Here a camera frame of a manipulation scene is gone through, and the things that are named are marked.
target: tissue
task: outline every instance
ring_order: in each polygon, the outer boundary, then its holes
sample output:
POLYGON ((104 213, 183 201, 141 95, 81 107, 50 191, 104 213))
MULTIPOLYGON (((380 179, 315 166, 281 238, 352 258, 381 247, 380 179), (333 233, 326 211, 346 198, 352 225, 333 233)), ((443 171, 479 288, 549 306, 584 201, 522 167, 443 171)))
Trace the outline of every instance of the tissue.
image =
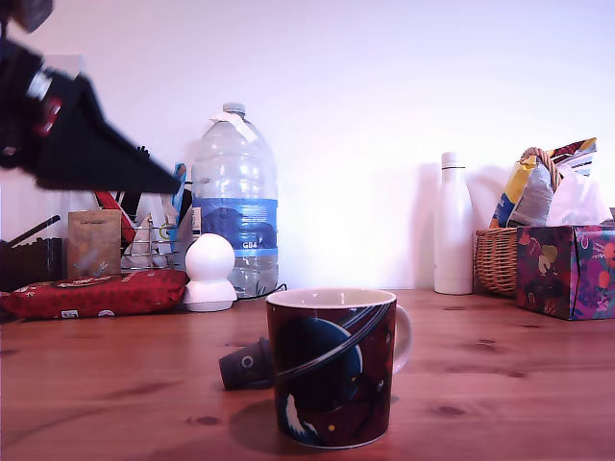
POLYGON ((548 227, 600 224, 612 218, 598 182, 575 173, 568 166, 560 167, 559 172, 564 179, 553 195, 548 227))

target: mug handle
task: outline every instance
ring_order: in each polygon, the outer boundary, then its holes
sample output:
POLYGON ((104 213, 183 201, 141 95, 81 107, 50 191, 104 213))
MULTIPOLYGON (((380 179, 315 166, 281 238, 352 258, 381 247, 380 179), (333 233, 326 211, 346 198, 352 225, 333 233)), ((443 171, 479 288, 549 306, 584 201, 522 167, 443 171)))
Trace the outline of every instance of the mug handle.
POLYGON ((395 349, 393 350, 393 375, 399 372, 410 357, 412 330, 406 310, 397 304, 395 310, 395 349))

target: bottle cap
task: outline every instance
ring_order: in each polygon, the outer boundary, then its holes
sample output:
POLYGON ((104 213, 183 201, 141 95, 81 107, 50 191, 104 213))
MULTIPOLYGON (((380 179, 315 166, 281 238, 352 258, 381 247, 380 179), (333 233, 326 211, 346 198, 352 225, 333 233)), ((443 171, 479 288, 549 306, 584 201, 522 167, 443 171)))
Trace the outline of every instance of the bottle cap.
POLYGON ((246 106, 241 103, 224 103, 222 110, 225 112, 237 112, 242 115, 246 114, 246 106))
POLYGON ((442 168, 465 168, 465 163, 457 152, 445 152, 442 154, 442 168))

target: wooden table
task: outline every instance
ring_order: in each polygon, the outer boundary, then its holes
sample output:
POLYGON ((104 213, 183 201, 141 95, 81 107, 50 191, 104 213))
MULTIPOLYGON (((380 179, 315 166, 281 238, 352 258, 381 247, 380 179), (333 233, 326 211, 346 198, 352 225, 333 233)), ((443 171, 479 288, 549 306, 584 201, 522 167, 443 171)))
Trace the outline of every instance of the wooden table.
POLYGON ((370 446, 303 448, 276 430, 270 389, 223 391, 218 358, 267 333, 258 301, 2 326, 2 459, 615 459, 615 321, 398 294, 412 357, 370 446))

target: white bottle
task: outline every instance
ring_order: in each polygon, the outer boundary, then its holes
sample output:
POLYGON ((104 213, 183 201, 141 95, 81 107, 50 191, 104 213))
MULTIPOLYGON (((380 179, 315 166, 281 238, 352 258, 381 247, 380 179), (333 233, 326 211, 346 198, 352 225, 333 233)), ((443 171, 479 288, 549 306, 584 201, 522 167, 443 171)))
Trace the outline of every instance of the white bottle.
POLYGON ((442 154, 442 183, 434 223, 433 289, 445 295, 472 293, 473 212, 465 165, 458 154, 442 154))
POLYGON ((233 246, 230 280, 238 298, 252 298, 278 284, 276 162, 242 104, 223 110, 192 165, 192 206, 201 233, 222 235, 233 246))

